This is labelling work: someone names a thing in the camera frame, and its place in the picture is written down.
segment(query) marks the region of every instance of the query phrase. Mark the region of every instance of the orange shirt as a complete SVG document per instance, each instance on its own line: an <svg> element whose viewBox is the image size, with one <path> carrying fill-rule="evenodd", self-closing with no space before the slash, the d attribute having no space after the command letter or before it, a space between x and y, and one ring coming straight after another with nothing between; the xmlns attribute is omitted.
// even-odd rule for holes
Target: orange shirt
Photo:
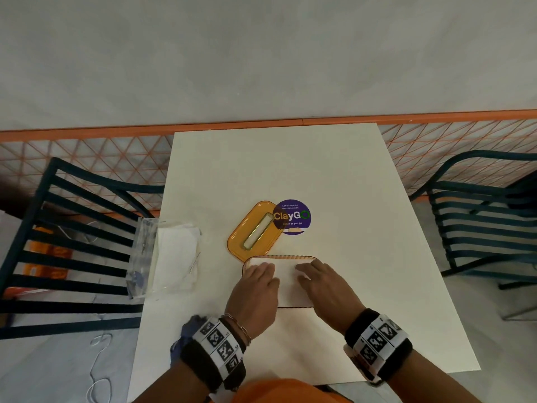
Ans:
<svg viewBox="0 0 537 403"><path fill-rule="evenodd" d="M296 379L271 379L247 383L232 403L350 403L336 393L325 393Z"/></svg>

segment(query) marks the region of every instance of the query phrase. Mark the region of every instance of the white paper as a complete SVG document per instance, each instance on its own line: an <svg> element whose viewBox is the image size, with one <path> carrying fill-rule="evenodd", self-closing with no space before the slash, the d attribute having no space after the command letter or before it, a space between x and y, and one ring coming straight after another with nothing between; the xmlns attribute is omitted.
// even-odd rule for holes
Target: white paper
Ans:
<svg viewBox="0 0 537 403"><path fill-rule="evenodd" d="M200 230L191 225L158 229L158 259L152 290L191 290L198 279Z"/></svg>
<svg viewBox="0 0 537 403"><path fill-rule="evenodd" d="M280 279L278 308L313 307L311 300L297 280L298 276L305 276L305 274L295 269L297 264L310 263L311 261L311 258L276 259L270 257L253 257L249 260L249 265L259 265L261 263L274 264L274 277Z"/></svg>

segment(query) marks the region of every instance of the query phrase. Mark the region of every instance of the person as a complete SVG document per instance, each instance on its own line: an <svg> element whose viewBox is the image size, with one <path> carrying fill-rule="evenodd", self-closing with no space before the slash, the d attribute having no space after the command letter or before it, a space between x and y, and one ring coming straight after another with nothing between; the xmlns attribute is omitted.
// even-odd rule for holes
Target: person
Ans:
<svg viewBox="0 0 537 403"><path fill-rule="evenodd" d="M298 264L296 269L305 274L299 276L298 281L311 299L317 316L345 335L360 314L366 311L358 296L332 267L317 259ZM245 271L229 297L225 307L229 315L222 319L244 345L250 341L248 337L255 339L260 336L276 318L279 279L273 276L273 264L252 266ZM479 403L464 387L412 348L387 383L403 403ZM208 386L194 371L178 361L135 403L202 403L209 392ZM323 392L295 379L270 379L241 385L232 403L306 401L349 402L341 395Z"/></svg>

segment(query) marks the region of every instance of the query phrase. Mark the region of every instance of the table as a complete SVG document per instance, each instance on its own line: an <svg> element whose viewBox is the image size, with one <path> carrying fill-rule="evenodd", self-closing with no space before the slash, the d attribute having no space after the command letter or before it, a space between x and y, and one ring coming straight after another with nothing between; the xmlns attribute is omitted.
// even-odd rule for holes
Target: table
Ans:
<svg viewBox="0 0 537 403"><path fill-rule="evenodd" d="M201 229L198 283L190 293L146 299L128 401L169 368L169 346L191 315L223 312L241 276L242 263L226 249L233 229L259 201L286 199L308 206L311 225L282 234L269 254L318 257L441 369L480 368L376 124L176 133L161 220ZM279 309L245 354L247 379L363 380L344 356L343 337L314 314ZM304 325L316 334L309 353L282 354L299 342L285 330Z"/></svg>

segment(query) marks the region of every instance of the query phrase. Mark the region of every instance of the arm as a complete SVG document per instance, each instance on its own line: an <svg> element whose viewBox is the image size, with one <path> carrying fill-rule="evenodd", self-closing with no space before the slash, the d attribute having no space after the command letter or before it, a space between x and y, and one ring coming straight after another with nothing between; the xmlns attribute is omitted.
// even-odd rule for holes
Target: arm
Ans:
<svg viewBox="0 0 537 403"><path fill-rule="evenodd" d="M276 319L280 281L273 276L274 264L250 267L233 288L225 306L225 312L246 328L251 339L261 335ZM247 345L246 335L232 320L225 319ZM202 403L207 395L209 388L179 361L133 403Z"/></svg>
<svg viewBox="0 0 537 403"><path fill-rule="evenodd" d="M319 260L299 264L298 277L312 300L315 313L336 331L345 335L349 326L366 309L343 277ZM412 351L403 365L388 380L403 403L480 403L453 378Z"/></svg>

